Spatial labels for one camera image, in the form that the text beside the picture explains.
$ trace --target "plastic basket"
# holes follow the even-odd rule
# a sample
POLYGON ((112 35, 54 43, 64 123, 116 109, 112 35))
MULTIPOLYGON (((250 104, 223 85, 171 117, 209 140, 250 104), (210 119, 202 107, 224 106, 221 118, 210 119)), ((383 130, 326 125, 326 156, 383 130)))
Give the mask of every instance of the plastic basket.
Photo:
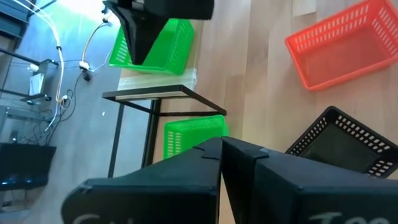
POLYGON ((168 122, 164 126, 164 153, 167 159, 215 137, 228 136, 222 115, 168 122))
POLYGON ((398 168, 394 143, 334 106, 328 107, 286 153, 318 162, 325 162, 325 155, 333 156, 335 161, 326 163, 375 177, 388 177, 398 168))
POLYGON ((323 90, 398 59, 398 13, 367 0, 285 40, 305 88, 323 90))
POLYGON ((109 60, 109 65, 143 73, 181 75, 185 69, 193 40, 193 27, 186 19, 169 19, 142 65, 133 65, 122 28, 109 60))

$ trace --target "cable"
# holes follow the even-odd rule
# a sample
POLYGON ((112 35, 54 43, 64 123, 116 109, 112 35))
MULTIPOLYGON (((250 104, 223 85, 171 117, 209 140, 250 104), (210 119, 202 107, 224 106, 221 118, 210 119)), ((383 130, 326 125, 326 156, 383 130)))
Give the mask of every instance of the cable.
POLYGON ((61 75, 60 75, 60 80, 58 82, 58 87, 57 87, 57 93, 55 95, 55 101, 57 102, 56 106, 55 106, 55 113, 54 113, 54 117, 52 119, 52 121, 50 122, 50 124, 47 126, 47 128, 45 129, 45 132, 49 130, 49 128, 51 127, 51 125, 53 124, 53 122, 55 121, 55 118, 57 117, 57 113, 58 113, 58 104, 60 103, 60 92, 61 92, 61 87, 62 87, 62 81, 63 81, 63 74, 64 74, 64 69, 65 69, 65 62, 63 61, 63 55, 62 55, 62 48, 61 48, 61 44, 60 44, 60 38, 58 35, 58 31, 55 27, 54 21, 51 19, 51 17, 44 12, 43 10, 41 10, 41 8, 37 7, 35 4, 31 3, 29 0, 25 0, 26 2, 28 2, 29 4, 31 4, 32 6, 34 6, 36 9, 38 9, 40 12, 42 12, 44 14, 44 16, 36 13, 35 11, 31 10, 29 7, 25 6, 23 3, 19 2, 18 0, 13 0, 14 2, 18 3, 19 5, 21 5, 22 7, 26 8, 28 11, 33 12, 34 14, 36 14, 37 16, 39 16, 41 19, 43 19, 44 22, 46 22, 49 27, 51 28, 54 37, 55 37, 55 41, 57 43, 57 51, 60 57, 60 61, 61 61, 61 75))
MULTIPOLYGON (((11 63, 11 66, 12 67, 16 67, 16 68, 29 68, 29 65, 28 64, 25 64, 25 65, 23 65, 23 64, 14 64, 14 63, 11 63)), ((67 69, 67 68, 76 68, 76 67, 79 67, 78 65, 69 65, 69 66, 65 66, 65 69, 67 69)))
POLYGON ((63 104, 64 104, 65 100, 62 99, 62 104, 60 104, 60 107, 61 107, 62 109, 64 109, 64 110, 67 110, 67 109, 69 108, 69 106, 71 105, 71 101, 73 101, 73 100, 72 100, 72 98, 68 97, 68 101, 69 101, 68 106, 64 107, 63 104))
MULTIPOLYGON (((108 19, 112 16, 112 13, 109 14, 109 16, 105 19, 105 21, 108 21, 108 19)), ((98 25, 97 28, 95 28, 95 30, 91 33, 90 37, 87 40, 87 43, 85 45, 85 48, 83 50, 83 55, 81 56, 81 61, 82 62, 86 62, 85 58, 86 58, 86 53, 87 53, 87 48, 88 45, 90 43, 90 41, 92 40, 92 38, 94 37, 94 34, 97 32, 97 30, 99 30, 103 25, 105 25, 107 22, 103 21, 100 25, 98 25)))
POLYGON ((74 114, 75 109, 76 109, 76 103, 77 103, 76 88, 77 88, 77 84, 78 84, 78 82, 79 82, 79 79, 83 76, 83 74, 84 74, 83 72, 80 73, 80 75, 76 78, 76 82, 75 82, 75 86, 73 87, 73 91, 72 91, 72 90, 67 90, 67 93, 71 93, 71 95, 69 96, 69 98, 71 98, 71 99, 72 99, 72 98, 75 98, 75 99, 73 99, 73 108, 72 108, 72 111, 71 111, 70 114, 69 114, 66 118, 64 118, 64 119, 62 119, 62 117, 63 117, 63 115, 65 114, 66 110, 64 110, 64 111, 62 111, 62 112, 60 113, 59 121, 54 125, 54 129, 53 129, 52 133, 51 133, 49 136, 47 136, 48 139, 46 139, 46 142, 47 142, 46 145, 49 145, 49 144, 50 144, 50 141, 51 141, 51 139, 52 139, 52 137, 53 137, 55 131, 57 130, 59 124, 60 124, 61 122, 67 121, 67 120, 68 120, 69 118, 71 118, 72 115, 74 114))
MULTIPOLYGON (((79 62, 79 61, 81 61, 81 59, 64 60, 63 62, 79 62)), ((10 62, 10 63, 21 64, 21 65, 30 65, 29 62, 10 62)))
POLYGON ((55 104, 55 113, 54 113, 54 117, 52 118, 50 124, 46 127, 46 129, 44 130, 44 132, 47 132, 49 130, 49 128, 51 127, 51 125, 54 123, 55 118, 57 117, 57 113, 58 113, 58 102, 57 104, 55 104))
POLYGON ((52 117, 52 110, 47 109, 47 110, 35 111, 33 109, 27 109, 27 108, 17 108, 17 109, 31 111, 33 113, 37 113, 39 116, 42 117, 41 120, 32 128, 31 131, 28 131, 25 134, 23 134, 21 137, 19 137, 19 139, 17 141, 18 142, 26 141, 29 144, 42 145, 40 142, 41 142, 41 140, 43 140, 43 137, 45 137, 47 139, 47 136, 44 136, 44 133, 42 132, 42 124, 43 123, 46 124, 49 122, 49 119, 51 119, 51 117, 52 117))
POLYGON ((102 66, 106 65, 106 62, 108 62, 108 59, 109 59, 109 56, 111 55, 111 53, 112 53, 112 50, 109 51, 108 55, 105 58, 104 63, 102 63, 100 66, 98 66, 96 69, 94 69, 93 70, 94 72, 97 71, 98 69, 100 69, 102 66))

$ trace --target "white cable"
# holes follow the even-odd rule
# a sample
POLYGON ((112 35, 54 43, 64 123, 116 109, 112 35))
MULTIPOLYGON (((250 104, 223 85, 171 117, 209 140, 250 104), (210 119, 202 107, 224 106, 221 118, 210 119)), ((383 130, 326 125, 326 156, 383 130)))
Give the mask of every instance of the white cable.
POLYGON ((51 19, 51 16, 48 15, 45 11, 43 11, 41 8, 37 7, 35 4, 31 3, 29 0, 25 0, 26 2, 28 2, 30 5, 32 5, 33 7, 35 7, 37 10, 39 10, 41 13, 43 13, 43 15, 45 17, 47 17, 49 19, 49 22, 51 22, 52 27, 54 28, 54 30, 57 32, 57 29, 55 28, 55 24, 54 21, 51 19))
POLYGON ((50 124, 46 127, 44 132, 47 132, 49 130, 49 128, 51 127, 51 125, 54 123, 55 118, 57 117, 57 113, 58 113, 58 102, 57 102, 57 104, 55 104, 55 116, 52 118, 50 124))
POLYGON ((64 110, 67 110, 67 109, 70 107, 70 105, 72 104, 72 102, 73 102, 72 99, 73 99, 72 97, 68 97, 67 100, 70 100, 69 106, 68 106, 68 107, 63 107, 62 105, 64 104, 65 99, 62 97, 62 103, 60 103, 60 107, 61 107, 62 109, 64 109, 64 110))
POLYGON ((98 69, 100 69, 102 66, 104 66, 106 64, 106 62, 108 62, 109 56, 111 55, 112 50, 109 51, 108 55, 105 58, 104 63, 102 63, 100 66, 98 66, 96 69, 93 70, 93 72, 97 71, 98 69))
MULTIPOLYGON (((106 18, 106 20, 108 20, 111 16, 112 16, 113 12, 109 14, 109 16, 106 18)), ((90 44, 90 41, 92 40, 92 38, 94 37, 94 34, 97 32, 97 30, 99 30, 101 27, 103 27, 103 25, 105 25, 105 22, 102 22, 97 28, 95 28, 95 30, 91 33, 90 37, 87 40, 87 43, 85 45, 85 48, 83 50, 83 55, 81 56, 81 61, 85 62, 85 58, 86 58, 86 52, 87 52, 87 48, 88 45, 90 44)))
POLYGON ((20 6, 24 7, 24 8, 27 9, 28 11, 30 11, 30 12, 36 14, 36 15, 39 16, 44 22, 46 22, 46 23, 50 26, 50 28, 51 28, 51 30, 52 30, 52 32, 53 32, 53 34, 54 34, 55 41, 57 42, 57 45, 59 45, 60 39, 59 39, 59 36, 58 36, 58 32, 55 30, 55 28, 52 26, 52 24, 51 24, 48 20, 46 20, 46 19, 44 18, 44 16, 42 16, 42 15, 36 13, 36 12, 33 11, 31 8, 27 7, 26 5, 24 5, 23 3, 21 3, 21 2, 18 1, 18 0, 13 0, 13 1, 16 2, 17 4, 19 4, 20 6))
POLYGON ((59 80, 59 82, 58 82, 58 88, 57 88, 57 93, 56 93, 56 97, 55 97, 55 100, 56 100, 57 103, 56 103, 56 105, 55 105, 54 117, 53 117, 53 119, 51 120, 50 124, 49 124, 49 125, 47 126, 47 128, 45 129, 45 132, 46 132, 46 131, 48 131, 48 129, 51 127, 51 125, 54 123, 55 118, 57 117, 57 113, 58 113, 58 104, 60 103, 59 96, 60 96, 60 92, 61 92, 61 86, 62 86, 62 80, 63 80, 63 73, 64 73, 64 69, 65 69, 65 63, 64 63, 64 61, 63 61, 63 55, 62 55, 62 50, 61 50, 61 43, 60 43, 59 34, 58 34, 58 31, 57 31, 57 28, 55 27, 55 23, 54 23, 54 21, 51 19, 51 17, 50 17, 46 12, 44 12, 44 11, 41 10, 39 7, 37 7, 35 4, 31 3, 31 2, 28 1, 28 0, 25 0, 25 1, 27 1, 29 4, 31 4, 31 5, 33 5, 35 8, 37 8, 40 12, 42 12, 42 13, 44 14, 44 16, 43 16, 43 15, 40 15, 40 14, 38 14, 38 13, 36 13, 36 12, 33 11, 31 8, 27 7, 25 4, 21 3, 21 2, 18 1, 18 0, 13 0, 13 1, 16 2, 17 4, 19 4, 20 6, 26 8, 28 11, 33 12, 35 15, 39 16, 45 23, 47 23, 47 24, 49 25, 49 27, 51 28, 51 30, 52 30, 52 32, 53 32, 53 35, 54 35, 54 38, 55 38, 55 41, 56 41, 56 43, 57 43, 57 50, 58 50, 58 54, 59 54, 60 61, 61 61, 61 75, 60 75, 60 80, 59 80))
MULTIPOLYGON (((50 28, 53 30, 53 32, 54 32, 54 36, 55 36, 55 40, 56 40, 56 42, 57 42, 57 46, 61 46, 60 45, 60 38, 59 38, 59 34, 58 34, 58 31, 57 31, 57 28, 55 27, 55 23, 54 23, 54 21, 52 20, 52 18, 50 17, 50 15, 48 15, 45 11, 43 11, 41 8, 39 8, 39 7, 37 7, 35 4, 33 4, 33 3, 31 3, 29 0, 25 0, 26 2, 28 2, 30 5, 32 5, 33 7, 35 7, 36 9, 38 9, 41 13, 43 13, 43 15, 45 16, 45 17, 47 17, 48 19, 49 19, 49 22, 47 23, 49 26, 50 26, 50 28)), ((64 62, 63 62, 63 55, 62 55, 62 51, 60 50, 60 49, 57 49, 58 50, 58 54, 59 54, 59 57, 60 57, 60 61, 61 61, 61 76, 60 76, 60 81, 59 81, 59 83, 58 83, 58 88, 57 88, 57 93, 56 93, 56 95, 55 95, 55 100, 57 101, 57 102, 59 102, 60 101, 60 92, 61 92, 61 87, 62 87, 62 81, 63 81, 63 73, 64 73, 64 68, 65 68, 65 64, 64 64, 64 62)))

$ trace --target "black metal table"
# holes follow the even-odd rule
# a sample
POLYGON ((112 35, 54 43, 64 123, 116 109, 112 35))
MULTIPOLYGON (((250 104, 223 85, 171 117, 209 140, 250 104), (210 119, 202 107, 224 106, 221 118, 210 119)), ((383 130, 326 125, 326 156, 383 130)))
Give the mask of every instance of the black metal table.
MULTIPOLYGON (((59 65, 58 62, 56 62, 55 60, 52 60, 52 59, 46 59, 46 60, 44 60, 42 62, 39 62, 39 61, 36 61, 34 59, 25 57, 23 55, 11 52, 11 51, 3 49, 3 48, 0 48, 0 52, 4 53, 6 55, 10 55, 12 57, 19 58, 21 60, 24 60, 26 62, 29 62, 29 63, 32 63, 32 64, 38 66, 39 70, 37 72, 33 72, 32 73, 33 75, 36 75, 36 74, 39 74, 39 73, 47 73, 47 69, 48 69, 50 63, 52 63, 52 64, 54 64, 56 66, 59 65)), ((45 94, 41 94, 41 93, 37 94, 37 95, 34 95, 34 96, 30 96, 29 94, 18 93, 18 92, 11 91, 11 90, 5 90, 4 88, 0 88, 0 93, 7 93, 7 94, 14 95, 14 96, 20 96, 20 97, 22 97, 21 101, 34 100, 34 99, 37 99, 37 98, 45 97, 45 94)))
POLYGON ((116 163, 116 155, 118 153, 120 131, 123 120, 124 107, 128 106, 149 113, 148 128, 144 144, 144 154, 142 157, 141 167, 149 166, 153 163, 155 152, 155 142, 160 117, 169 116, 212 116, 226 115, 226 110, 219 107, 215 103, 207 100, 203 96, 195 93, 184 85, 157 86, 150 88, 140 88, 134 90, 119 90, 103 93, 104 99, 111 100, 120 104, 118 118, 116 121, 116 130, 114 134, 111 160, 109 162, 108 177, 113 177, 114 167, 116 163), (161 112, 160 106, 163 99, 182 99, 191 98, 207 105, 214 111, 195 111, 195 112, 161 112), (150 108, 145 108, 131 101, 152 100, 150 108))

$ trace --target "table leg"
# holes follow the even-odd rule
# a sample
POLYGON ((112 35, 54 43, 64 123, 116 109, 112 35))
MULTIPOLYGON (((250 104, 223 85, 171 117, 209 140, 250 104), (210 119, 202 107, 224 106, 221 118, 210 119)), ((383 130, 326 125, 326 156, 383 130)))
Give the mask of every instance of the table leg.
POLYGON ((113 177, 114 166, 116 163, 116 155, 118 154, 118 146, 119 146, 120 131, 122 128, 123 113, 124 113, 124 105, 120 104, 118 119, 116 121, 116 130, 115 130, 114 139, 113 139, 111 162, 109 163, 108 178, 113 177))
POLYGON ((160 106, 162 100, 152 100, 150 110, 153 111, 148 117, 148 128, 145 138, 144 155, 142 157, 141 168, 149 166, 153 163, 155 153, 155 143, 157 128, 159 125, 160 106))

